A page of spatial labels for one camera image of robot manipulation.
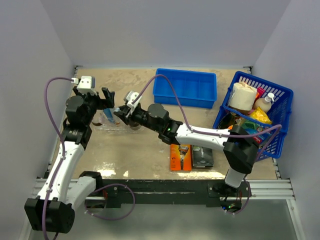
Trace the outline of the light blue toothpaste tube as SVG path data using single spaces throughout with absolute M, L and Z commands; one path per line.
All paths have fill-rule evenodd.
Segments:
M 105 108 L 103 110 L 104 115 L 106 116 L 107 120 L 111 123 L 111 124 L 115 124 L 115 120 L 113 117 L 113 114 L 111 112 L 111 110 L 109 108 Z

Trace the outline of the glass cup with brown band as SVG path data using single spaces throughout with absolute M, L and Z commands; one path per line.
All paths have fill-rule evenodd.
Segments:
M 102 119 L 100 117 L 98 118 L 93 118 L 91 123 L 96 126 L 96 127 L 99 127 L 99 126 L 102 126 L 103 123 L 102 123 Z

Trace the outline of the white toothpaste tube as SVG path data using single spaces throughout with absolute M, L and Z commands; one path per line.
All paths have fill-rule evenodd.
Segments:
M 113 115 L 112 118 L 113 118 L 114 124 L 118 127 L 121 124 L 120 118 L 116 115 Z

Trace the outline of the pink toothbrush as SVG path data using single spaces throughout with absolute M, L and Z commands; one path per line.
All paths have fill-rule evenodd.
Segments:
M 106 115 L 102 112 L 100 113 L 99 116 L 99 122 L 104 126 L 104 127 L 110 127 L 112 123 L 109 121 L 109 119 L 106 117 Z

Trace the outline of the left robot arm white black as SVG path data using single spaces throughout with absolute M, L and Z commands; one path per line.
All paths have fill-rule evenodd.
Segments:
M 31 228 L 35 231 L 67 234 L 74 223 L 77 208 L 91 194 L 99 196 L 104 190 L 101 174 L 89 171 L 70 186 L 78 161 L 90 140 L 90 124 L 98 110 L 115 106 L 115 93 L 102 89 L 98 92 L 79 91 L 65 102 L 66 119 L 61 133 L 62 142 L 54 165 L 35 198 L 28 198 L 24 205 Z

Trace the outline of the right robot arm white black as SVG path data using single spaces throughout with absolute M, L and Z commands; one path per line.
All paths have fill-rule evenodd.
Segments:
M 168 145 L 193 145 L 223 152 L 229 164 L 222 185 L 227 196 L 235 196 L 241 190 L 243 179 L 252 172 L 259 147 L 240 126 L 231 130 L 188 127 L 170 118 L 169 112 L 159 103 L 151 104 L 147 110 L 140 104 L 134 110 L 122 105 L 114 114 L 126 125 L 140 125 L 158 133 L 158 138 Z

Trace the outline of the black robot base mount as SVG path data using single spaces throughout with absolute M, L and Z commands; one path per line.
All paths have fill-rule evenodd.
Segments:
M 248 182 L 232 190 L 223 179 L 103 179 L 98 192 L 86 200 L 104 201 L 107 208 L 120 208 L 123 204 L 151 205 L 205 205 L 206 207 L 240 206 L 240 201 L 252 196 Z

